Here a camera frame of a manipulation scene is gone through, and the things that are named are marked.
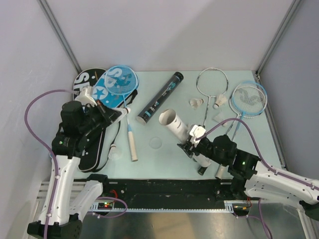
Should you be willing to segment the white shuttlecock tube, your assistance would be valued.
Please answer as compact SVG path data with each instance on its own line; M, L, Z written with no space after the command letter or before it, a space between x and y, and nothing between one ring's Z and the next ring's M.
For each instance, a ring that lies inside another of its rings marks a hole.
M173 109L163 111L159 116L159 122L172 132L180 143L186 143L189 137L189 127L180 119ZM193 155L191 158L201 167L207 168L211 165L211 160L204 156Z

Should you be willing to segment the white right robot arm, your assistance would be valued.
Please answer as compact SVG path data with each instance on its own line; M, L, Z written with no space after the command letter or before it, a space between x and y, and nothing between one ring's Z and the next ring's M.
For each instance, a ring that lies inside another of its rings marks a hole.
M184 143L178 144L188 157L203 156L226 166L232 175L230 193L237 200L245 196L275 201L319 219L319 182L268 164L261 154L239 150L227 135L210 141L208 132L194 125Z

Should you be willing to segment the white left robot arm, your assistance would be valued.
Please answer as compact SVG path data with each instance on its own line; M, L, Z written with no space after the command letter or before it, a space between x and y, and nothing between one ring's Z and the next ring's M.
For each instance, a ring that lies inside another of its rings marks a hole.
M97 198L107 198L111 187L106 183L107 176L93 174L71 201L75 171L88 147L90 134L102 132L129 112L129 108L108 108L100 101L92 105L70 101L62 106L62 122L48 148L52 159L48 192L38 220L27 227L30 236L36 239L80 237L83 219L91 205Z

